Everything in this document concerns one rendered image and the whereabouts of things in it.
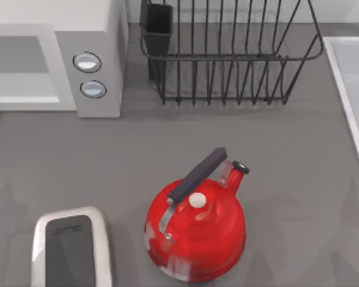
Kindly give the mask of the pale microwave oven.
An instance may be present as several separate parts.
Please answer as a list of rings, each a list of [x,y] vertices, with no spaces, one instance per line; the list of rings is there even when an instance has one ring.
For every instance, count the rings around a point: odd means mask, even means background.
[[[128,42],[126,0],[0,0],[0,111],[119,117]],[[100,70],[74,66],[85,51],[101,59]],[[92,80],[105,96],[80,92]]]

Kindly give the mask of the microwave knob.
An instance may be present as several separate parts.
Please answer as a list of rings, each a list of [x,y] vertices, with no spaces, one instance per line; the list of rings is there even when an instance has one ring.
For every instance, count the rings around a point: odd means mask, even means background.
[[[79,71],[84,73],[95,73],[102,66],[101,59],[88,51],[75,55],[72,62]]]
[[[80,92],[88,98],[100,99],[107,93],[107,88],[100,81],[92,80],[80,84]]]

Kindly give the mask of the black cutlery holder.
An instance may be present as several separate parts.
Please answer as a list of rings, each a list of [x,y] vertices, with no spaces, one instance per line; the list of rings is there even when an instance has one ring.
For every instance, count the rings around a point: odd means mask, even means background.
[[[166,57],[173,28],[174,8],[169,4],[154,4],[147,0],[141,2],[140,25],[147,56]]]

